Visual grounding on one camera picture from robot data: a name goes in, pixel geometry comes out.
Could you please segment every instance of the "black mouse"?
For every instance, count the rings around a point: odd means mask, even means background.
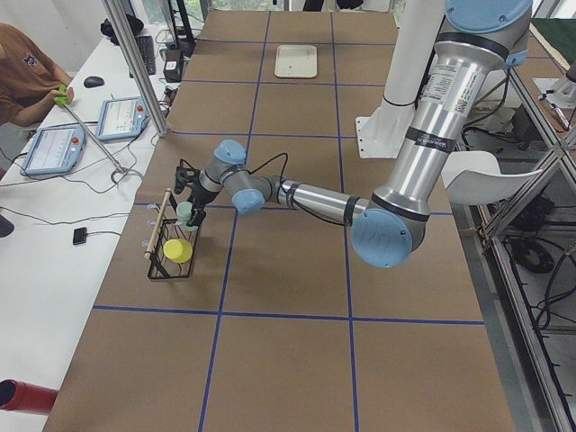
[[[99,76],[88,76],[84,80],[84,87],[92,88],[92,87],[99,87],[104,85],[104,80]]]

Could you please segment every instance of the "white desk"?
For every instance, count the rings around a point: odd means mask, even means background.
[[[149,34],[156,36],[158,30]],[[158,98],[165,84],[163,62],[157,56],[157,74],[151,76]],[[84,88],[84,79],[99,76],[105,84]],[[129,77],[128,67],[119,47],[102,40],[72,82],[76,97],[71,108],[86,122],[97,121],[102,101],[138,95]],[[70,123],[74,119],[55,107],[41,126]],[[137,158],[134,169],[145,172],[153,153],[156,131],[152,121],[130,145]],[[107,145],[113,153],[127,141]],[[84,180],[94,189],[112,185],[112,163],[90,140],[76,170],[102,161],[70,179]],[[115,155],[123,166],[134,163],[125,149]],[[18,212],[48,221],[75,221],[91,216],[127,213],[131,210],[140,179],[131,175],[107,193],[92,192],[85,184],[69,183],[61,178],[43,182],[27,181],[20,168],[12,166],[0,185],[0,204]],[[72,245],[74,228],[88,232],[122,232],[126,217],[88,220],[73,225],[50,226],[9,211],[2,213],[15,226],[14,232],[0,238],[0,380],[15,379],[58,389],[77,346],[95,296],[106,273],[118,236],[100,234],[88,237],[81,246]],[[0,411],[0,430],[38,432],[44,416]]]

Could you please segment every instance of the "black keyboard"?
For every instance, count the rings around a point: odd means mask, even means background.
[[[144,60],[144,66],[146,66],[148,75],[155,75],[156,55],[154,53],[154,39],[152,36],[137,36],[136,45],[138,46],[142,60]]]

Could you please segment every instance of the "t-shirt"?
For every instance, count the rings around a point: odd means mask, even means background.
[[[0,125],[11,122],[20,110],[39,102],[61,84],[50,71],[54,62],[25,34],[0,23]]]

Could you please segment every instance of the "red cylinder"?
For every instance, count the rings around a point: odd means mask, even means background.
[[[15,380],[0,382],[0,410],[50,414],[57,390]]]

